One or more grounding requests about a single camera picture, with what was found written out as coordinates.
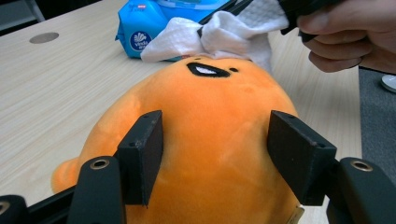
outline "gray carpet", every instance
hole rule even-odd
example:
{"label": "gray carpet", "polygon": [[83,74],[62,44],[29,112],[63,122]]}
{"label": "gray carpet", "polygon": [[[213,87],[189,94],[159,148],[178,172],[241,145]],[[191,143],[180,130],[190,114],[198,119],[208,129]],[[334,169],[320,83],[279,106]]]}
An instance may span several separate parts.
{"label": "gray carpet", "polygon": [[381,167],[396,186],[396,93],[382,87],[385,74],[361,68],[362,156]]}

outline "blue tissue box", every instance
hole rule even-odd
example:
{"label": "blue tissue box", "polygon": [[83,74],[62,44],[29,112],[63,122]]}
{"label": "blue tissue box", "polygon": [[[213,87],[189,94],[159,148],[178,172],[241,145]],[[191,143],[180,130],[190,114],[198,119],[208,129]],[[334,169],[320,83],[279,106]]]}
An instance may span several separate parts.
{"label": "blue tissue box", "polygon": [[200,21],[230,0],[130,0],[119,11],[116,40],[131,58],[140,58],[146,45],[174,17]]}

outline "orange plush toy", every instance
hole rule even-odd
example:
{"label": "orange plush toy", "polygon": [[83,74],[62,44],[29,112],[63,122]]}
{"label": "orange plush toy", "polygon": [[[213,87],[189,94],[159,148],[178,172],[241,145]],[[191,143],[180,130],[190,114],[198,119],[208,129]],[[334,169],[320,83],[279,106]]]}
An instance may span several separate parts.
{"label": "orange plush toy", "polygon": [[255,63],[195,56],[127,91],[93,127],[78,158],[53,174],[55,192],[81,165],[112,156],[139,116],[163,112],[163,159],[148,207],[128,223],[281,223],[299,203],[267,152],[271,110],[296,115],[288,95]]}

